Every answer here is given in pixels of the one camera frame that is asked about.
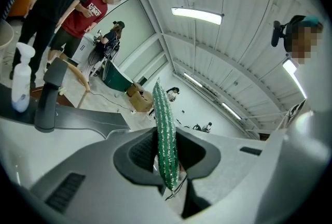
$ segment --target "white wall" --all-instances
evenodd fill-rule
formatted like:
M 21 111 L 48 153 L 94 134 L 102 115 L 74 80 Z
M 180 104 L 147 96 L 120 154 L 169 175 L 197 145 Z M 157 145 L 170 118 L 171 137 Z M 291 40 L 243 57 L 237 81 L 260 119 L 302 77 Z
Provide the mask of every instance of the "white wall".
M 178 119 L 183 126 L 187 125 L 193 127 L 197 123 L 203 126 L 211 122 L 211 133 L 213 134 L 247 138 L 213 106 L 206 102 L 205 99 L 174 77 L 171 65 L 166 66 L 158 76 L 155 76 L 147 85 L 144 85 L 145 90 L 152 92 L 158 78 L 160 78 L 160 82 L 165 90 L 172 87 L 178 87 L 180 89 L 180 94 L 177 96 L 175 102 L 171 103 L 171 106 L 174 117 Z

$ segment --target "fluorescent light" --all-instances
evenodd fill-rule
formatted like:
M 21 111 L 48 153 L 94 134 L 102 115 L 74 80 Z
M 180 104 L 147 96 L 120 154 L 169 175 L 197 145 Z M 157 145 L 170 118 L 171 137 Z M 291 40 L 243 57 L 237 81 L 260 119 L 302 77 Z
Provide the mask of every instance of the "fluorescent light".
M 296 71 L 296 66 L 295 64 L 290 60 L 287 59 L 282 66 L 286 69 L 286 71 L 289 73 L 289 75 L 291 76 L 291 78 L 294 80 L 295 84 L 297 85 L 297 87 L 300 89 L 300 91 L 302 92 L 303 97 L 305 97 L 305 99 L 307 98 L 307 95 L 305 93 L 305 91 L 303 90 L 303 88 L 300 85 L 300 82 L 297 80 L 296 76 L 294 75 L 295 71 Z
M 196 83 L 200 87 L 202 87 L 202 84 L 194 80 L 191 76 L 189 76 L 187 73 L 184 73 L 187 78 L 189 78 L 192 82 Z
M 290 59 L 286 60 L 286 62 L 284 62 L 282 66 L 286 69 L 286 71 L 289 74 L 294 74 L 296 71 L 296 66 L 295 64 L 293 64 L 293 62 Z
M 222 105 L 226 108 L 226 109 L 228 109 L 229 111 L 230 111 L 230 113 L 231 114 L 233 114 L 236 118 L 238 118 L 239 120 L 241 120 L 241 117 L 240 116 L 238 116 L 236 113 L 235 113 L 235 111 L 233 111 L 226 103 L 222 103 Z
M 203 11 L 203 10 L 172 7 L 172 13 L 175 16 L 184 16 L 184 17 L 189 17 L 189 18 L 194 18 L 194 19 L 201 19 L 201 20 L 212 22 L 217 25 L 220 25 L 222 23 L 221 15 Z

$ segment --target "red t-shirt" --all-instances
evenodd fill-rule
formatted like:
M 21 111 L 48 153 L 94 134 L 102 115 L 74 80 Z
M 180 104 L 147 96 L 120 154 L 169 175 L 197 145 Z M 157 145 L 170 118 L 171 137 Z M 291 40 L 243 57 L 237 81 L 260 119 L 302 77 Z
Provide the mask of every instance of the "red t-shirt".
M 106 15 L 107 3 L 104 3 L 102 0 L 87 0 L 82 6 L 90 9 L 93 16 L 86 18 L 81 12 L 74 9 L 62 23 L 64 30 L 81 39 L 85 34 L 84 30 L 88 26 L 93 22 L 98 23 Z

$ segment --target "floor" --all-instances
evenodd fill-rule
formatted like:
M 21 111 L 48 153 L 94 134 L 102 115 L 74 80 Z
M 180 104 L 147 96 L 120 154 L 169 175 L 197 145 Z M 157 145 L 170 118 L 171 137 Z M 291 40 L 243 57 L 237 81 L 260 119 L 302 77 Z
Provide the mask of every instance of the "floor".
M 6 53 L 4 55 L 3 60 L 3 69 L 0 75 L 0 83 L 6 85 L 7 87 L 11 88 L 12 81 L 9 79 L 9 72 L 11 71 L 11 64 L 12 64 L 12 57 L 15 52 L 16 43 L 19 39 L 22 22 L 19 20 L 12 20 L 9 22 L 10 25 L 14 29 L 14 39 L 8 46 Z M 30 40 L 29 44 L 32 46 L 34 41 L 34 37 Z M 44 77 L 44 67 L 47 62 L 47 52 L 49 48 L 47 48 L 44 52 L 39 70 L 36 74 L 36 86 L 40 87 L 44 84 L 43 77 Z M 133 106 L 129 102 L 129 97 L 127 95 L 121 95 L 116 90 L 110 89 L 106 86 L 103 81 L 97 77 L 90 77 L 90 89 L 92 93 L 87 94 L 83 104 L 81 106 L 82 109 L 88 110 L 96 110 L 96 111 L 107 111 L 109 113 L 121 113 L 125 121 L 127 122 L 128 126 L 132 131 L 141 130 L 145 128 L 151 128 L 156 126 L 154 120 L 149 120 L 146 117 L 146 113 L 135 113 L 132 114 L 131 110 L 134 110 Z M 63 86 L 65 87 L 64 94 L 73 103 L 76 107 L 81 99 L 81 96 L 84 93 L 84 87 L 80 84 L 77 80 L 75 75 L 70 71 L 67 70 L 66 75 L 63 80 Z

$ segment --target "white spray bottle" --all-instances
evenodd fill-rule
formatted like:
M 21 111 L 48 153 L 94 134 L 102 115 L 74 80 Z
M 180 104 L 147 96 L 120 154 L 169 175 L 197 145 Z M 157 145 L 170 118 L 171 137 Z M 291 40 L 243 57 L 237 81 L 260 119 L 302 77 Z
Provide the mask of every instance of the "white spray bottle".
M 21 63 L 15 66 L 11 87 L 11 104 L 15 110 L 24 112 L 30 100 L 30 59 L 35 55 L 35 49 L 24 43 L 17 43 L 21 53 Z

